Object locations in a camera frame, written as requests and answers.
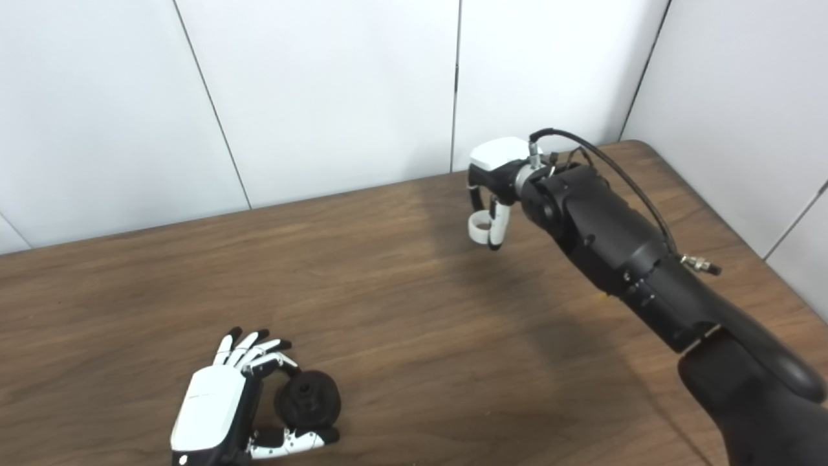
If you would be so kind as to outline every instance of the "black cable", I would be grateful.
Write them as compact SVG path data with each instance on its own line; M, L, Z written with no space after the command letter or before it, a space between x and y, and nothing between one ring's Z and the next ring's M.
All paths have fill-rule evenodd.
M544 136L562 136L564 138L569 139L570 141L574 141L581 146L589 149L593 154L595 154L598 158L604 161L610 168L612 168L620 177L621 179L626 182L630 189L641 199L641 202L644 203L644 206L647 207L647 210L650 211L652 217L656 220L658 224L658 228L661 229L662 235L664 235L664 242L667 243L667 249L670 250L674 255L679 255L678 249L676 248L676 241L673 239L672 233L670 232L670 227L667 226L667 222L662 217L662 214L658 211L656 206L650 201L650 198L644 194L644 191L636 184L636 182L618 165L609 155L605 154L601 149L592 145L589 141L583 139L580 136L575 134L569 133L567 131L563 131L561 129L554 129L554 128L545 128L541 129L540 131L536 131L529 135L529 142L530 143L537 143L537 140L544 137Z
M564 170L569 170L569 166L572 163L572 158L575 156L575 153L580 152L582 156L586 159L586 162L590 165L590 167L594 167L595 164L592 163L592 158L590 155L584 150L583 146L578 146L575 150L571 151L569 157L566 158L566 165L564 166Z

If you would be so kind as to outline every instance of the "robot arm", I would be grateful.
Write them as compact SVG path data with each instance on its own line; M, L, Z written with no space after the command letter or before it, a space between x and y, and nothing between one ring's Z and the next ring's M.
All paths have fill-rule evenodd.
M718 425L732 465L823 464L828 410L820 406L826 384L819 374L698 280L694 271L718 274L720 269L702 258L679 255L669 230L659 231L629 207L593 167L543 161L537 140L551 135L573 139L608 159L582 138L557 129L534 133L528 143L518 138L486 143L472 152L469 168L478 211L473 216L481 215L482 205L475 186L493 193L493 205L508 208L519 201L529 220L552 237L587 279L620 298L680 353L681 379ZM495 227L505 231L506 225L502 220L498 224L497 216L489 219L488 243L496 250L503 233L495 236ZM469 233L480 242L471 219Z

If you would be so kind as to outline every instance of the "black roller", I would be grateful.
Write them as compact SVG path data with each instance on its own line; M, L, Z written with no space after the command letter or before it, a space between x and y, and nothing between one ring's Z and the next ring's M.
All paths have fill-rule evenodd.
M342 400L336 382L322 371L304 371L277 393L276 412L292 429L320 430L334 425Z

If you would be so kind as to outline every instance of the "wooden table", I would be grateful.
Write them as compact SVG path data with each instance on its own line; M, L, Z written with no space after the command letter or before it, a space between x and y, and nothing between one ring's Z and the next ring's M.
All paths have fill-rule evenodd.
M828 375L826 325L651 149L607 151ZM168 464L190 375L241 325L342 392L341 442L279 464L726 464L676 355L519 208L497 253L469 211L454 173L0 257L0 462Z

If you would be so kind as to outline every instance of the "white wall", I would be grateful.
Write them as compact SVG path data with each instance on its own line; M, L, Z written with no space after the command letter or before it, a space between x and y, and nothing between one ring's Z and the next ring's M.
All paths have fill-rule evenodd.
M828 2L674 0L623 133L762 256L828 179L827 17Z
M169 0L0 2L0 211L33 246L248 208Z
M615 140L665 2L180 0L189 41L171 0L2 2L4 231L38 247L448 172L453 136L459 169L547 125Z
M618 140L667 0L469 0L460 28L454 167L480 143L566 129ZM542 140L545 150L572 148Z
M820 196L768 258L771 265L828 321L828 198Z
M457 0L179 0L253 206L449 171Z

